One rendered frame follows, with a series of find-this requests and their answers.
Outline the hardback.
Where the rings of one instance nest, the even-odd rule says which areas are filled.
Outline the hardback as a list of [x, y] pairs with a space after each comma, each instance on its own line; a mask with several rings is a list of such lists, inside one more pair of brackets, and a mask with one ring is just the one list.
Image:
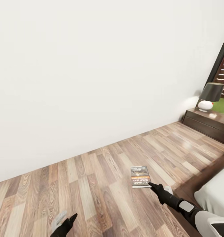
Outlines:
[[147, 166], [131, 167], [132, 188], [152, 188]]

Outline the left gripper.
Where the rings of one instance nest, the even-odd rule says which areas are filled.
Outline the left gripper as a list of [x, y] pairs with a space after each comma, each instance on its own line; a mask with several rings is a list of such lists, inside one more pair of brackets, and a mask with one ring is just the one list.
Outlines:
[[60, 225], [54, 232], [53, 234], [56, 234], [58, 237], [66, 237], [70, 229], [73, 227], [73, 222], [75, 221], [77, 217], [77, 213], [74, 214], [70, 220], [67, 218], [62, 225]]

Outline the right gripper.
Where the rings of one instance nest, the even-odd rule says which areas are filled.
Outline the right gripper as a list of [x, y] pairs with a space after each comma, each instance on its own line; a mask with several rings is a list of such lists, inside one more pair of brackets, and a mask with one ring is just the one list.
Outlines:
[[157, 194], [160, 203], [162, 205], [165, 203], [167, 204], [167, 206], [169, 206], [169, 200], [174, 195], [164, 190], [163, 185], [161, 183], [157, 185], [149, 182], [149, 185], [152, 186], [151, 189]]

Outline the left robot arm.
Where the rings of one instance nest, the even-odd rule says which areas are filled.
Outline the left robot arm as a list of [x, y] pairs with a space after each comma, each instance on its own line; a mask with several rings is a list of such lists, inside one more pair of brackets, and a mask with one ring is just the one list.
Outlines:
[[67, 218], [62, 224], [59, 224], [59, 222], [66, 216], [67, 211], [63, 210], [60, 212], [57, 217], [52, 221], [52, 231], [53, 234], [50, 237], [66, 237], [70, 229], [73, 227], [73, 222], [75, 221], [77, 217], [77, 213], [74, 214], [70, 220]]

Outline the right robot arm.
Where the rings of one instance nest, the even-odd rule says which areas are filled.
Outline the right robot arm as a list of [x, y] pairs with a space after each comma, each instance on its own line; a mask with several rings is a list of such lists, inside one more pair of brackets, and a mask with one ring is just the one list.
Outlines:
[[224, 217], [205, 211], [183, 198], [173, 195], [171, 186], [150, 183], [152, 190], [157, 194], [160, 203], [170, 206], [184, 218], [202, 235], [202, 237], [224, 237]]

